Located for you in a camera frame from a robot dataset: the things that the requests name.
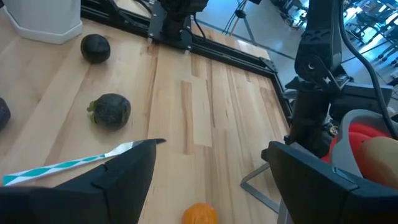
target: wooden tabletop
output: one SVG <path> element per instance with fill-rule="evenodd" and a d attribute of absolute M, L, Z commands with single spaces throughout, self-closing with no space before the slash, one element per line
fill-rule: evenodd
<path fill-rule="evenodd" d="M 146 15 L 130 0 L 120 7 Z M 219 223 L 275 223 L 277 215 L 240 188 L 264 162 L 260 152 L 287 133 L 269 79 L 142 37 L 83 20 L 83 34 L 63 45 L 20 38 L 0 12 L 0 97 L 12 118 L 0 133 L 0 175 L 108 152 L 122 142 L 165 138 L 139 223 L 180 223 L 185 209 L 208 202 Z M 208 38 L 255 55 L 265 50 L 205 29 Z M 88 64 L 87 35 L 104 35 L 109 60 Z M 127 125 L 105 131 L 86 107 L 104 93 L 132 104 Z M 24 185 L 53 187 L 100 162 Z M 275 201 L 271 174 L 253 183 Z"/>

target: metal frame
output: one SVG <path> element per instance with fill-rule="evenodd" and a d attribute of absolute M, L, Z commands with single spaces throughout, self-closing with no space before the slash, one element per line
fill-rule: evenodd
<path fill-rule="evenodd" d="M 153 38 L 153 33 L 149 33 L 151 19 L 125 9 L 121 9 L 117 7 L 113 0 L 81 0 L 81 16 L 141 37 Z M 159 39 L 155 40 L 161 41 L 163 44 L 170 45 L 170 42 L 163 42 Z M 236 50 L 232 47 L 228 47 L 227 45 L 223 45 L 209 39 L 206 41 L 202 40 L 201 36 L 194 35 L 192 38 L 192 46 L 190 47 L 191 53 L 198 54 L 212 60 L 217 60 L 227 65 L 269 78 L 274 86 L 274 90 L 282 107 L 285 119 L 290 123 L 293 109 L 289 100 L 284 97 L 284 88 L 277 76 L 277 69 L 273 61 L 247 54 L 246 52 Z M 242 180 L 241 187 L 278 213 L 279 205 L 277 203 L 273 202 L 270 198 L 261 194 L 253 186 L 247 183 L 247 181 L 268 168 L 269 164 L 265 164 L 247 175 Z"/>

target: red cushion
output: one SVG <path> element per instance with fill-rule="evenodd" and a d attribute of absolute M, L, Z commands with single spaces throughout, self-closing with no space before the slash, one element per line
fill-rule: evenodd
<path fill-rule="evenodd" d="M 356 150 L 359 149 L 363 141 L 378 136 L 389 137 L 387 134 L 383 133 L 382 131 L 374 127 L 358 123 L 350 124 L 348 137 L 349 137 L 349 144 L 351 146 L 351 149 L 353 150 L 354 157 L 356 157 Z M 321 158 L 322 161 L 330 163 L 330 155 L 333 150 L 333 147 L 336 144 L 336 141 L 337 138 L 334 137 L 329 147 L 329 153 Z"/>

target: white container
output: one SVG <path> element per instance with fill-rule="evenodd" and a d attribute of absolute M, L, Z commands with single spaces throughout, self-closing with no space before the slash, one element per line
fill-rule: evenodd
<path fill-rule="evenodd" d="M 21 37 L 62 44 L 81 34 L 80 0 L 3 0 Z"/>

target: black metal rail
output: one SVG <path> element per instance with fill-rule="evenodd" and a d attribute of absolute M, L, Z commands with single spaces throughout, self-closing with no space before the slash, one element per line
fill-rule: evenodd
<path fill-rule="evenodd" d="M 148 38 L 150 19 L 136 13 L 118 8 L 113 0 L 81 0 L 81 16 L 123 31 Z M 293 109 L 284 98 L 284 88 L 277 76 L 274 63 L 246 52 L 195 35 L 191 52 L 230 66 L 249 71 L 271 79 L 279 103 L 287 122 L 290 122 Z"/>

